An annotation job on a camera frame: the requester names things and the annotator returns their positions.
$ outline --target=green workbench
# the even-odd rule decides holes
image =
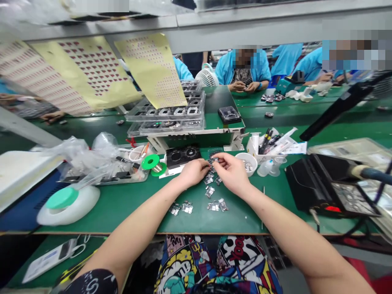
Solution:
[[[227,87],[205,88],[206,99],[206,121],[208,128],[224,127],[216,111],[222,106],[233,105],[235,99],[227,90]],[[391,111],[378,112],[374,108],[380,101],[368,101],[361,107],[356,107],[334,124],[327,127],[310,142],[309,147],[319,144],[331,143],[341,140],[369,137],[387,148],[392,147],[392,135],[390,134]],[[276,127],[280,132],[287,132],[296,126],[298,131],[293,139],[298,141],[298,136],[323,113],[331,103],[302,103],[301,104],[280,104],[274,108],[268,107],[269,111],[274,110],[273,119],[265,118],[266,107],[239,107],[246,131],[259,131],[264,133],[267,127]],[[44,126],[45,130],[68,138],[71,135],[85,138],[91,144],[93,138],[101,131],[107,131],[115,135],[119,142],[126,138],[128,123],[123,126],[115,124],[121,117],[118,115],[96,116],[88,118],[69,118],[67,125]],[[207,158],[207,151],[210,148],[221,147],[228,141],[222,143],[219,138],[230,134],[198,135],[196,141],[201,145],[202,156]],[[174,145],[185,145],[191,143],[187,140],[177,140],[171,142]],[[290,155],[287,157],[288,164],[298,160],[300,155]],[[59,227],[41,227],[37,233],[40,234],[76,234],[79,232],[109,234],[111,233],[129,214],[131,214],[148,197],[163,187],[170,178],[157,179],[149,176],[143,183],[133,183],[124,185],[110,185],[100,187],[101,197],[92,211],[76,223]],[[250,178],[253,185],[262,189],[266,188],[266,194],[276,200],[299,217],[314,226],[311,217],[296,209],[284,173],[277,177],[267,176],[260,178],[257,174]],[[188,189],[177,199],[178,203],[188,200],[193,203],[192,214],[180,212],[178,216],[167,214],[161,223],[158,233],[200,233],[200,234],[267,234],[265,226],[256,214],[241,199],[229,192],[224,185],[216,187],[212,199],[224,198],[229,207],[228,212],[212,212],[206,209],[208,198],[205,194],[205,185],[200,183]],[[321,217],[322,234],[342,234],[350,229],[356,220],[352,219],[332,219]]]

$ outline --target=solder wire spool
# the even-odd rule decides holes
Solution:
[[[159,162],[159,156],[157,154],[151,154],[147,156],[142,163],[144,170],[151,170],[152,176],[161,176],[166,172],[166,163]]]

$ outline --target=yellow sheet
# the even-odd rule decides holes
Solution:
[[[114,44],[155,108],[187,105],[165,35],[156,33]]]
[[[31,46],[93,109],[116,107],[141,99],[102,36]]]

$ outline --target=sticker sheet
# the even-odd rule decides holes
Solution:
[[[78,91],[22,41],[0,44],[0,74],[71,115],[95,112]]]
[[[165,35],[156,33],[114,44],[155,108],[187,105]]]
[[[32,44],[94,108],[141,99],[104,37]]]

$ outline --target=stacked trays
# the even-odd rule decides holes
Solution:
[[[183,88],[199,87],[195,80],[182,80]],[[205,128],[205,93],[200,90],[185,90],[187,106],[155,109],[147,98],[143,98],[125,118],[133,122],[128,137],[149,136],[172,132],[193,132]]]

